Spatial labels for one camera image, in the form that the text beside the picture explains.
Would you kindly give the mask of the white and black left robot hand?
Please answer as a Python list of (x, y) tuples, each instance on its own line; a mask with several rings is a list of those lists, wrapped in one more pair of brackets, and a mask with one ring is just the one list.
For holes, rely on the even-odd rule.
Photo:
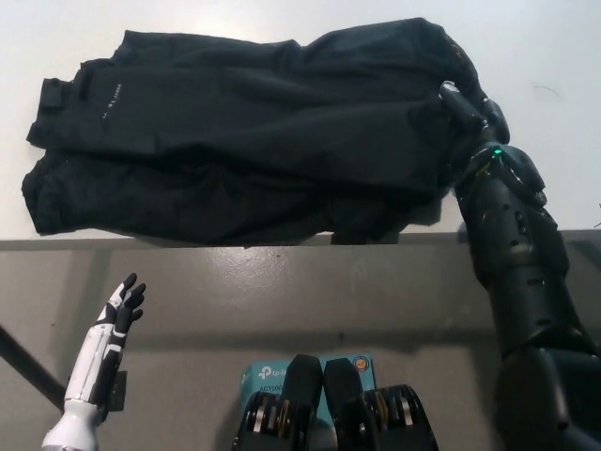
[(143, 315), (146, 285), (131, 273), (121, 282), (88, 329), (67, 386), (66, 401), (98, 409), (109, 404), (123, 351), (133, 323)]

